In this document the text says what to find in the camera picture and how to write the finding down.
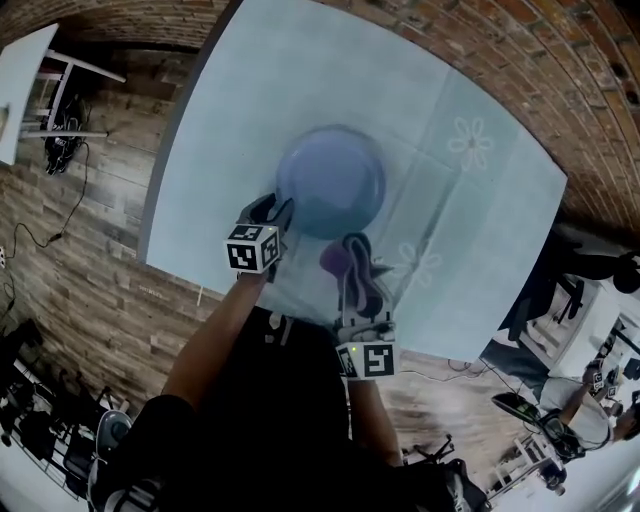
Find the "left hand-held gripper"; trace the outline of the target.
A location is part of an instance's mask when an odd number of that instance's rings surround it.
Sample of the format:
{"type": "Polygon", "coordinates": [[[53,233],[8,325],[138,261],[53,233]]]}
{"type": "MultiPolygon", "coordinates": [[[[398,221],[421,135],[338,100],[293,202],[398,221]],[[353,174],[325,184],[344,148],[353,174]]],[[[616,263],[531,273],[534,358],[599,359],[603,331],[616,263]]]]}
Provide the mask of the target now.
{"type": "Polygon", "coordinates": [[[287,199],[276,212],[272,225],[264,223],[276,204],[274,193],[263,195],[245,206],[237,222],[224,241],[228,266],[239,274],[262,275],[275,279],[285,246],[281,235],[289,230],[295,202],[287,199]]]}

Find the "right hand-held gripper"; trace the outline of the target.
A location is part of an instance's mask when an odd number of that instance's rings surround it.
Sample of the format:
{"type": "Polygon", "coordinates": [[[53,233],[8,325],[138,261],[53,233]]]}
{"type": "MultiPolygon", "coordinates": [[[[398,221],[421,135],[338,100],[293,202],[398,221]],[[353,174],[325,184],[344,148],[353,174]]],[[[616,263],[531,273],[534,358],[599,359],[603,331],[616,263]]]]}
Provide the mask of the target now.
{"type": "Polygon", "coordinates": [[[342,318],[336,327],[336,352],[342,374],[348,380],[375,380],[396,373],[395,324],[392,295],[381,278],[372,281],[372,317],[354,313],[357,284],[354,273],[347,271],[340,285],[342,318]]]}

